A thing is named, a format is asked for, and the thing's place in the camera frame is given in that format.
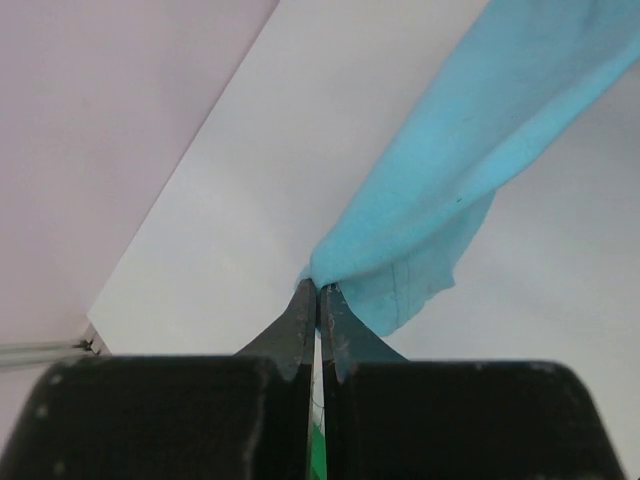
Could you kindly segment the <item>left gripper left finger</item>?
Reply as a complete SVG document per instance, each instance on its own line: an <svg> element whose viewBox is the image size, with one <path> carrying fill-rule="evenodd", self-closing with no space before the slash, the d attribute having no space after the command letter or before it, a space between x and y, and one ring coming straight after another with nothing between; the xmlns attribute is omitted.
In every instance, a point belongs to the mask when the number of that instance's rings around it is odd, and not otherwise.
<svg viewBox="0 0 640 480"><path fill-rule="evenodd" d="M230 356L61 361L14 429L18 479L308 479L316 288Z"/></svg>

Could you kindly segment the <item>light blue t-shirt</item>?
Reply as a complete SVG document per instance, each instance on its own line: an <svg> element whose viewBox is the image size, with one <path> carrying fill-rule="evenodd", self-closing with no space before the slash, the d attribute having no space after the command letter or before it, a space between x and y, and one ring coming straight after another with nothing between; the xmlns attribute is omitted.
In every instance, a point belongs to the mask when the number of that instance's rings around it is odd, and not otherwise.
<svg viewBox="0 0 640 480"><path fill-rule="evenodd" d="M496 192L639 58L635 1L491 1L303 276L387 336L453 287Z"/></svg>

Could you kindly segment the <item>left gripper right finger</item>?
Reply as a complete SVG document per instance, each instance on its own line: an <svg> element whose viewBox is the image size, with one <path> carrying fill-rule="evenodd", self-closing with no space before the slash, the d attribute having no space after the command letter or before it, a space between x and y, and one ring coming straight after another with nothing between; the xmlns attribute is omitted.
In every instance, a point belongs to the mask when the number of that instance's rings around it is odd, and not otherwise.
<svg viewBox="0 0 640 480"><path fill-rule="evenodd" d="M620 479L588 390L553 362L411 361L319 295L331 479Z"/></svg>

